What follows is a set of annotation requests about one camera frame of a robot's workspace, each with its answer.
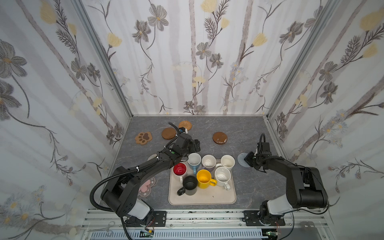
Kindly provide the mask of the grey blue woven coaster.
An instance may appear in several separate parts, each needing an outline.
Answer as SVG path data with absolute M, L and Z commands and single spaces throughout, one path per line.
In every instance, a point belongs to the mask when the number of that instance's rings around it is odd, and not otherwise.
M 237 157 L 239 165 L 241 165 L 244 168 L 250 168 L 249 164 L 245 161 L 245 158 L 248 154 L 247 153 L 240 153 Z

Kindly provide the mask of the woven rattan round coaster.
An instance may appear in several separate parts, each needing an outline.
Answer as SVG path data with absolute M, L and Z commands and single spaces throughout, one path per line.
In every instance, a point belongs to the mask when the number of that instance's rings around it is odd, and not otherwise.
M 182 121 L 179 123 L 179 128 L 185 128 L 187 131 L 190 131 L 192 126 L 192 123 L 189 121 Z

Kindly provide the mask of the glossy dark brown round coaster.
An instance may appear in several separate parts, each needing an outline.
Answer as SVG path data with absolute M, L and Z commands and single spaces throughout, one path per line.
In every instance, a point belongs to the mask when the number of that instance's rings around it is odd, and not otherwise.
M 213 141 L 218 145 L 223 145 L 228 141 L 228 136 L 223 132 L 213 134 Z

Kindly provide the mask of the brown round wooden coaster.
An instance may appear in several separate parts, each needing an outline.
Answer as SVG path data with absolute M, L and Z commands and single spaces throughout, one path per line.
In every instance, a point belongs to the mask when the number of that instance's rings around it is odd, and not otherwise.
M 173 139 L 177 134 L 177 131 L 174 128 L 165 128 L 163 129 L 161 136 L 165 140 Z

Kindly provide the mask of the cork paw print coaster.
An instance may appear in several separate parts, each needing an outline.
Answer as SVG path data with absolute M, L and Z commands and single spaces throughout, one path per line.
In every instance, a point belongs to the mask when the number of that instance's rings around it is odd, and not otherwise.
M 135 137 L 135 142 L 136 142 L 136 144 L 139 144 L 139 145 L 146 145 L 152 139 L 153 139 L 153 137 L 152 137 L 152 134 L 150 132 L 140 132 Z

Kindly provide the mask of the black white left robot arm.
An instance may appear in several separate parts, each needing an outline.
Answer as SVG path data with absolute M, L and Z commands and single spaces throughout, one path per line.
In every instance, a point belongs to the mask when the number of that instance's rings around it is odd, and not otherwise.
M 192 139 L 186 133 L 178 134 L 156 157 L 136 167 L 119 167 L 112 176 L 102 180 L 94 187 L 93 193 L 98 187 L 106 184 L 101 193 L 101 200 L 107 206 L 94 206 L 102 211 L 114 212 L 119 218 L 135 217 L 141 225 L 150 224 L 154 218 L 154 210 L 138 199 L 141 186 L 155 175 L 179 164 L 182 158 L 200 151 L 199 140 Z

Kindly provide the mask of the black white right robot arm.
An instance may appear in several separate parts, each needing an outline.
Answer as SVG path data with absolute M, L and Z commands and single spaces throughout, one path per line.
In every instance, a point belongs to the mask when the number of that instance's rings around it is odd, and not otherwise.
M 286 178 L 286 193 L 274 200 L 264 201 L 260 206 L 258 218 L 263 225 L 271 225 L 287 213 L 329 207 L 328 194 L 318 169 L 273 156 L 267 142 L 259 142 L 257 152 L 249 152 L 244 161 L 259 172 L 271 170 Z

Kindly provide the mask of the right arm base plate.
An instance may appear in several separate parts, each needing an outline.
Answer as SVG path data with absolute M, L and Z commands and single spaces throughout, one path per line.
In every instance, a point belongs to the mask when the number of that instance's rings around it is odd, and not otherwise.
M 273 216 L 269 213 L 260 214 L 260 211 L 244 211 L 244 222 L 247 227 L 277 227 L 285 226 L 286 222 L 282 216 Z

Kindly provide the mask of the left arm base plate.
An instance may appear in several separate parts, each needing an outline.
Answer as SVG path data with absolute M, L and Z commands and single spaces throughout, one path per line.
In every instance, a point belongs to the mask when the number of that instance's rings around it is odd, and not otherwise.
M 124 223 L 126 227 L 165 227 L 167 212 L 150 210 L 149 214 L 142 220 L 128 216 Z

